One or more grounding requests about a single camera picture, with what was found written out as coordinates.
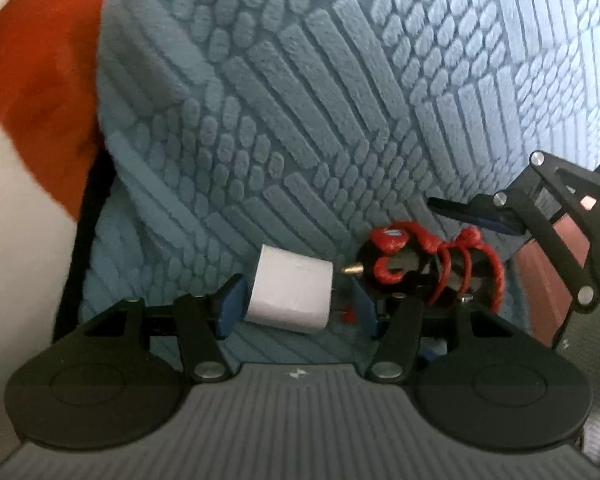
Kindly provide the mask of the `red black mesh headset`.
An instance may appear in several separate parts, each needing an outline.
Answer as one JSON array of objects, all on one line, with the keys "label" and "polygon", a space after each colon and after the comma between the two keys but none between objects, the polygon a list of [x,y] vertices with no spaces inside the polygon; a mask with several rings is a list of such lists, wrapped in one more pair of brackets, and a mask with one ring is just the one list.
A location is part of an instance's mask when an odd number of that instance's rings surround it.
[{"label": "red black mesh headset", "polygon": [[340,269],[373,296],[419,288],[434,306],[448,292],[471,295],[496,313],[505,298],[505,266],[474,226],[452,240],[432,234],[415,221],[372,229],[354,262]]}]

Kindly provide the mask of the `pink white storage box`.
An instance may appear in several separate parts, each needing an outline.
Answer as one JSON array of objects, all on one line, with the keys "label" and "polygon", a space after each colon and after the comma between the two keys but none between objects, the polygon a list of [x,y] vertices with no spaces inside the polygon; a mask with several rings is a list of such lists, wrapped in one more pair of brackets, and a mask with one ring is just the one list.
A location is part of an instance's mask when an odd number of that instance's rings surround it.
[{"label": "pink white storage box", "polygon": [[[554,229],[570,252],[583,266],[590,243],[569,216],[563,216]],[[530,240],[516,253],[522,288],[528,299],[532,334],[550,347],[571,304],[571,296],[554,266],[536,240]]]}]

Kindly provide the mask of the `blue textured sofa cover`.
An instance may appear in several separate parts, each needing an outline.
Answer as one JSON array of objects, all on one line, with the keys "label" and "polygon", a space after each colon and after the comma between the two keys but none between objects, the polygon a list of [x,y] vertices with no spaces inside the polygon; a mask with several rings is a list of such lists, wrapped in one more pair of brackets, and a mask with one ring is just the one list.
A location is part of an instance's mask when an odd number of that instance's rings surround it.
[{"label": "blue textured sofa cover", "polygon": [[352,260],[374,226],[458,224],[543,150],[600,164],[600,0],[104,0],[116,167],[79,316]]}]

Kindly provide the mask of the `red white black blanket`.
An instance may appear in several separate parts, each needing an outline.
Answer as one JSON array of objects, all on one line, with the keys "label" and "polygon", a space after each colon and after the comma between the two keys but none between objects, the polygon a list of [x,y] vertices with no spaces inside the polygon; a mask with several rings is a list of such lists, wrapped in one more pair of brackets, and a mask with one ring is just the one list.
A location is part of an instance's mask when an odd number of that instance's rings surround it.
[{"label": "red white black blanket", "polygon": [[101,145],[102,0],[0,0],[0,462],[10,375],[50,344]]}]

